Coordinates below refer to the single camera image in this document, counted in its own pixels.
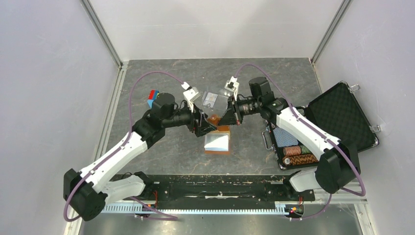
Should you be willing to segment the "clear plastic card sleeve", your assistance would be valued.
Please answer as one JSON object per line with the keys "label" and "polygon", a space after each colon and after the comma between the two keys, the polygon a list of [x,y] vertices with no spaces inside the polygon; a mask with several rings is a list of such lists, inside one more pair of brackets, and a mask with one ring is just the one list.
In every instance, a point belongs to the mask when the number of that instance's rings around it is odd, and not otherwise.
{"label": "clear plastic card sleeve", "polygon": [[232,96],[233,93],[226,89],[206,90],[202,96],[201,109],[209,118],[222,117]]}

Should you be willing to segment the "brown leather card holder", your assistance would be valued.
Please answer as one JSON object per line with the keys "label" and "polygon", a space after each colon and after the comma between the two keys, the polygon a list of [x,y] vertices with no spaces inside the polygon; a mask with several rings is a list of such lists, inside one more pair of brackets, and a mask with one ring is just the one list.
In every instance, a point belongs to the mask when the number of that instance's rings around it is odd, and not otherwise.
{"label": "brown leather card holder", "polygon": [[231,153],[231,132],[228,125],[218,126],[220,117],[213,114],[208,121],[217,127],[205,135],[204,150],[206,154],[229,155]]}

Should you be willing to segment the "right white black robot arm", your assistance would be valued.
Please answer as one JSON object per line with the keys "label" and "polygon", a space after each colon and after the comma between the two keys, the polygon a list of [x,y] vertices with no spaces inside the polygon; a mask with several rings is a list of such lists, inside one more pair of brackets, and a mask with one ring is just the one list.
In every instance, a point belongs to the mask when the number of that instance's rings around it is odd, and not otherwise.
{"label": "right white black robot arm", "polygon": [[249,86],[251,96],[240,99],[237,78],[231,77],[226,82],[224,88],[232,95],[218,125],[240,125],[244,116],[260,114],[294,136],[319,161],[315,169],[298,171],[288,177],[282,187],[287,199],[295,200],[310,189],[323,189],[330,194],[339,190],[359,196],[366,194],[354,143],[328,134],[304,117],[287,99],[275,97],[266,77],[251,79]]}

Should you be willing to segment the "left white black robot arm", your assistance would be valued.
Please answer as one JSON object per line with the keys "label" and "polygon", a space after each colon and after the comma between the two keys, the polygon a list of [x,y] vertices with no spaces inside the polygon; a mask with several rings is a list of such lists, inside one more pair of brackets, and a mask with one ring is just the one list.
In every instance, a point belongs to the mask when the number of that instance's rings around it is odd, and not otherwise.
{"label": "left white black robot arm", "polygon": [[145,175],[132,174],[117,181],[112,181],[112,178],[132,159],[163,138],[167,128],[185,125],[197,137],[215,130],[207,121],[208,116],[194,104],[200,93],[189,89],[183,95],[185,106],[182,108],[172,94],[158,94],[150,109],[110,151],[80,171],[70,169],[65,173],[64,219],[67,222],[79,218],[92,220],[106,205],[122,199],[137,196],[149,199],[154,187]]}

